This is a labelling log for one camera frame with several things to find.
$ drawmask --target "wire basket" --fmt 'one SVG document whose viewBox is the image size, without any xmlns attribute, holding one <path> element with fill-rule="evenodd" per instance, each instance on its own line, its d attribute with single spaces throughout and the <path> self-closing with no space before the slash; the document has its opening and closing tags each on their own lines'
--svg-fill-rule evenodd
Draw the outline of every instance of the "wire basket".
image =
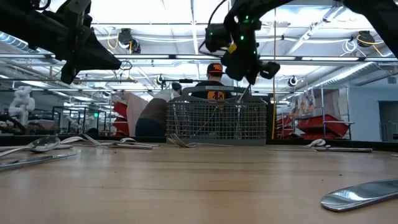
<svg viewBox="0 0 398 224">
<path fill-rule="evenodd" d="M 189 95 L 191 92 L 210 90 L 230 91 L 236 95 L 226 102 Z M 184 89 L 182 96 L 167 103 L 166 133 L 176 134 L 185 143 L 265 145 L 267 105 L 260 98 L 244 94 L 244 91 L 244 88 L 225 86 Z"/>
</svg>

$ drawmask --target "ceiling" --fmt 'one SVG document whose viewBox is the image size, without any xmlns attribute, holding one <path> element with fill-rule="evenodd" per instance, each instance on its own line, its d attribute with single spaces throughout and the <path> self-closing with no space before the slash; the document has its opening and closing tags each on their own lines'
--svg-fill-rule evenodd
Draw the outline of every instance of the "ceiling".
<svg viewBox="0 0 398 224">
<path fill-rule="evenodd" d="M 63 3 L 61 0 L 53 0 L 51 10 L 56 11 Z M 126 54 L 126 49 L 117 46 L 116 37 L 121 28 L 131 28 L 132 36 L 140 45 L 141 54 L 189 54 L 197 55 L 198 46 L 203 42 L 205 28 L 214 8 L 221 0 L 95 0 L 91 5 L 93 27 L 100 42 L 109 51 L 117 54 Z M 230 7 L 229 1 L 223 4 L 215 13 L 212 22 L 223 22 L 224 16 Z M 350 38 L 356 38 L 360 30 L 369 30 L 373 37 L 381 40 L 377 32 L 372 28 L 367 19 L 359 14 L 351 12 L 344 7 L 338 7 L 335 1 L 293 1 L 288 5 L 278 7 L 270 11 L 262 18 L 262 29 L 256 32 L 259 42 L 258 52 L 263 56 L 289 55 L 311 57 L 363 57 L 372 55 L 381 57 L 373 47 L 354 48 L 348 42 Z M 310 32 L 309 38 L 297 42 L 303 35 Z M 377 45 L 383 52 L 388 52 L 384 43 Z M 1 44 L 0 52 L 23 53 L 14 47 Z M 15 63 L 27 65 L 39 73 L 57 74 L 62 63 L 50 64 L 39 60 L 14 59 Z M 115 88 L 145 90 L 156 89 L 154 85 L 157 75 L 165 78 L 193 78 L 205 79 L 206 67 L 214 60 L 131 60 L 135 65 L 130 71 L 86 71 L 79 74 L 80 78 L 111 79 L 117 74 L 118 79 L 125 80 L 130 77 L 139 83 L 82 83 L 72 88 Z M 311 85 L 315 80 L 342 67 L 339 61 L 328 63 L 300 62 L 282 63 L 281 70 L 276 75 L 277 90 L 286 90 L 287 79 L 295 75 L 300 81 L 301 87 Z M 246 86 L 245 81 L 234 82 L 226 75 L 223 77 L 225 85 Z M 61 86 L 61 83 L 50 83 L 52 86 Z M 258 78 L 255 85 L 257 89 L 272 89 L 272 80 Z"/>
</svg>

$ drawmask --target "person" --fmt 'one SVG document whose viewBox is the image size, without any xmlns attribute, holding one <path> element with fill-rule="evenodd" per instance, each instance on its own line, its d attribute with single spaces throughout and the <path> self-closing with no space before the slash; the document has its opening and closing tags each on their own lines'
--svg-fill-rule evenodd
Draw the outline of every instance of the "person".
<svg viewBox="0 0 398 224">
<path fill-rule="evenodd" d="M 220 63 L 211 63 L 207 67 L 207 81 L 200 82 L 196 86 L 224 86 L 221 83 L 222 76 L 223 66 Z M 217 101 L 225 101 L 232 98 L 231 92 L 224 91 L 201 91 L 192 93 L 191 96 Z"/>
<path fill-rule="evenodd" d="M 182 86 L 172 83 L 170 89 L 158 92 L 142 111 L 136 124 L 136 137 L 164 137 L 166 133 L 167 102 L 182 93 Z"/>
</svg>

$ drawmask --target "table surface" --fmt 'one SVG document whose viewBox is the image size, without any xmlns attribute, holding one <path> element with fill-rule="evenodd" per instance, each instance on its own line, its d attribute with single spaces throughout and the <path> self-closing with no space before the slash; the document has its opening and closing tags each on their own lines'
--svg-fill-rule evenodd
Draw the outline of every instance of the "table surface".
<svg viewBox="0 0 398 224">
<path fill-rule="evenodd" d="M 335 213 L 321 208 L 320 199 L 343 187 L 397 177 L 398 158 L 388 152 L 294 149 L 302 147 L 75 146 L 74 158 L 0 172 L 0 219 L 2 224 L 397 223 L 398 200 Z"/>
</svg>

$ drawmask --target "white robot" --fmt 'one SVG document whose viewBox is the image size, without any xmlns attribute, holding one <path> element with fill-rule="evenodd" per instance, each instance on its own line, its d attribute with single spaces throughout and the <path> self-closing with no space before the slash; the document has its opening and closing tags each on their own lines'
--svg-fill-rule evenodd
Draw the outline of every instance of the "white robot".
<svg viewBox="0 0 398 224">
<path fill-rule="evenodd" d="M 30 97 L 32 87 L 20 86 L 14 93 L 14 101 L 8 109 L 9 116 L 19 115 L 19 122 L 26 125 L 29 112 L 35 110 L 35 100 Z"/>
</svg>

